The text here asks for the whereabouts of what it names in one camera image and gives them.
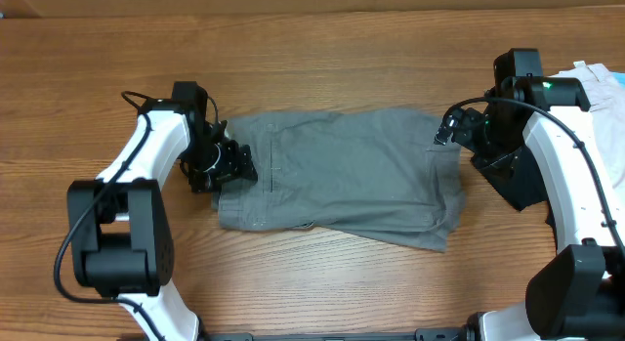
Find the grey shorts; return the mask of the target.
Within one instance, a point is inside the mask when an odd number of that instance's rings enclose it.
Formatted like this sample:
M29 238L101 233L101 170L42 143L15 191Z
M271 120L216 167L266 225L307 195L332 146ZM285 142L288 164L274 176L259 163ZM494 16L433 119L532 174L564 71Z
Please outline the grey shorts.
M443 252L460 225L460 149L438 146L437 117L413 108L274 111L232 119L257 181L214 194L219 224L264 232L327 228Z

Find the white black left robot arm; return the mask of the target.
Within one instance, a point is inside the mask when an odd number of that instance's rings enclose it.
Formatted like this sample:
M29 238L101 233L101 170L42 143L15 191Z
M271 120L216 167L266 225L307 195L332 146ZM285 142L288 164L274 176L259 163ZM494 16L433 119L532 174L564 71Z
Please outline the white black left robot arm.
M201 318L173 282L174 240L161 190L175 165L195 193L256 182L251 150L229 137L226 122L207 121L217 105L194 81L175 82L165 99L121 96L137 111L136 130L95 179L69 186L55 288L74 303L123 307L147 340L206 340Z

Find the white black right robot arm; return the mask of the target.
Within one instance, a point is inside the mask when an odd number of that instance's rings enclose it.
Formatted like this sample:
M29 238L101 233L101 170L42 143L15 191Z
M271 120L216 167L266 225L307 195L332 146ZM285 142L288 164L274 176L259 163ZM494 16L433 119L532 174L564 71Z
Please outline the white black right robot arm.
M624 336L624 209L611 186L581 82L548 77L535 49L493 64L494 84L451 106L434 141L456 143L514 208L544 201L556 256L522 302L477 313L460 340L620 340Z

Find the black folded garment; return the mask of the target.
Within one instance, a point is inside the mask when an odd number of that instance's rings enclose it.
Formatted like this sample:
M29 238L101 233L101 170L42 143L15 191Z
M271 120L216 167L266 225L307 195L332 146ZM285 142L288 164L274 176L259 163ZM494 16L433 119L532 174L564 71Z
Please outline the black folded garment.
M527 146L489 162L475 154L471 163L487 182L517 211L547 202L545 223L556 232L553 210L537 162Z

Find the light beige folded shorts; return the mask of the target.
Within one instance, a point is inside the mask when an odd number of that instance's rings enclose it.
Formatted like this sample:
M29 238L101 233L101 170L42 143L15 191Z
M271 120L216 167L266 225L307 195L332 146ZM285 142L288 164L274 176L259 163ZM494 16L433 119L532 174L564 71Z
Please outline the light beige folded shorts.
M590 101L593 127L599 153L611 185L624 193L624 86L604 64L575 62L574 68L555 74L576 78Z

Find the light blue cloth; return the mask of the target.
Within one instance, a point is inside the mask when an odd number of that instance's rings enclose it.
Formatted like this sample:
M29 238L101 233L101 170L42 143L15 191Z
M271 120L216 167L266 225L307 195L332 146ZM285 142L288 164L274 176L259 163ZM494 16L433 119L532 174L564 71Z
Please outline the light blue cloth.
M612 76L616 79L616 81L621 86L625 86L625 73L624 72L613 72Z

